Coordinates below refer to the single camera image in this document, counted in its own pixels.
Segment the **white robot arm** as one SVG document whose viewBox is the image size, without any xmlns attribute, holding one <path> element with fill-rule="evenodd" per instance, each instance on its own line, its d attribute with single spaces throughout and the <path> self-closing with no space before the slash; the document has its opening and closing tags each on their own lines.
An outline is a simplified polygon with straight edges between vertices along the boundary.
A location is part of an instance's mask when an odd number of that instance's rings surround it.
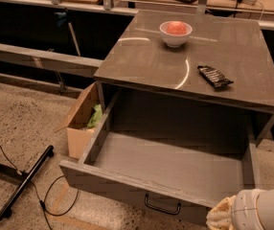
<svg viewBox="0 0 274 230">
<path fill-rule="evenodd" d="M 274 230 L 274 190 L 242 190 L 206 217 L 210 230 Z"/>
</svg>

